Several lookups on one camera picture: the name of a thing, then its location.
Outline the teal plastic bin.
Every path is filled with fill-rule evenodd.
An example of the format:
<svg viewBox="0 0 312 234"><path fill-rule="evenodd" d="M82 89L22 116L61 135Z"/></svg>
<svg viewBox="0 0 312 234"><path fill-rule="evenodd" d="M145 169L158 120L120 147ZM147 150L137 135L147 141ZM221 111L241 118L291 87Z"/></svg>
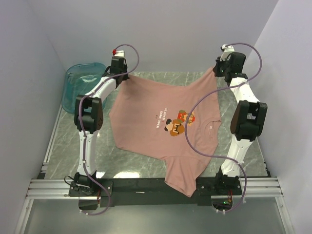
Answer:
<svg viewBox="0 0 312 234"><path fill-rule="evenodd" d="M70 67L65 74L62 94L63 109L74 114L77 95L85 95L90 92L100 82L105 70L106 66L98 62Z"/></svg>

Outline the pink printed t shirt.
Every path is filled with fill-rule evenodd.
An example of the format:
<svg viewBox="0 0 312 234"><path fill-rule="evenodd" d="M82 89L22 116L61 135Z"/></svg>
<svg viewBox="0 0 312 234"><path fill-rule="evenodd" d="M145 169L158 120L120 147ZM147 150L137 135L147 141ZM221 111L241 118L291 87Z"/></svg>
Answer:
<svg viewBox="0 0 312 234"><path fill-rule="evenodd" d="M109 114L116 146L163 160L165 183L192 196L218 146L216 86L212 68L187 86L130 76Z"/></svg>

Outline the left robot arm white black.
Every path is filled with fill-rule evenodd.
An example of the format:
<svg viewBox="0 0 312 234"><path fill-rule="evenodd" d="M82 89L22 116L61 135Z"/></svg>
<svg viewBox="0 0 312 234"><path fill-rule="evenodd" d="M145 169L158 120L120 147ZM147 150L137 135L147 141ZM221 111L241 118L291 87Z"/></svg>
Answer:
<svg viewBox="0 0 312 234"><path fill-rule="evenodd" d="M87 196L94 195L98 189L96 179L95 149L98 132L104 121L103 101L129 77L123 51L112 57L111 65L105 70L99 83L88 93L76 97L74 124L77 127L80 151L75 183Z"/></svg>

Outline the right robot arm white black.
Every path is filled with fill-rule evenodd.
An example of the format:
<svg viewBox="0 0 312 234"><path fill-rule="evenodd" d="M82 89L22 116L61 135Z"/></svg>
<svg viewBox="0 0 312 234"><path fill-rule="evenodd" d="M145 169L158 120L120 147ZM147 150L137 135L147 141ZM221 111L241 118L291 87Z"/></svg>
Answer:
<svg viewBox="0 0 312 234"><path fill-rule="evenodd" d="M263 131L268 109L267 104L254 95L247 75L242 73L245 60L243 53L224 51L213 68L216 77L224 77L237 102L230 124L231 145L214 182L214 190L221 195L240 188L240 166L249 147Z"/></svg>

